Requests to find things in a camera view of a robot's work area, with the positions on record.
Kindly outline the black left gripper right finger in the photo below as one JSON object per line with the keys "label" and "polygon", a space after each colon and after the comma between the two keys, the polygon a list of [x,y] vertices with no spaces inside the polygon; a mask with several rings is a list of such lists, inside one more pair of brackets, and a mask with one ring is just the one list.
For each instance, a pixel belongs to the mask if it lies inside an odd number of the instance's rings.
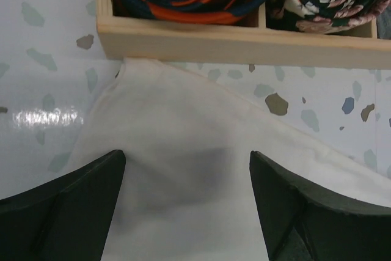
{"label": "black left gripper right finger", "polygon": [[390,208],[324,188],[260,152],[249,170],[269,260],[390,260]]}

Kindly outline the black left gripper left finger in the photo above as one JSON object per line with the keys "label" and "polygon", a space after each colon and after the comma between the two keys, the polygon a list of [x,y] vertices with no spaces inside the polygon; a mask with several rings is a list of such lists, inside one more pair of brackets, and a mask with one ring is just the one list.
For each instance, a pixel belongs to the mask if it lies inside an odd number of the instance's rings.
{"label": "black left gripper left finger", "polygon": [[113,150],[1,200],[1,260],[100,260],[126,159]]}

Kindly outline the white floral print t-shirt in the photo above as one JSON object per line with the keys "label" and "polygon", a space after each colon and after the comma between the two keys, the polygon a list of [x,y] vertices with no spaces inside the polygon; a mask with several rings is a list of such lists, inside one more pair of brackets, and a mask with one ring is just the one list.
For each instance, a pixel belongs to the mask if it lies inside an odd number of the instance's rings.
{"label": "white floral print t-shirt", "polygon": [[103,260],[269,260],[250,154],[390,208],[390,180],[199,75],[127,60],[85,120],[70,170],[126,156]]}

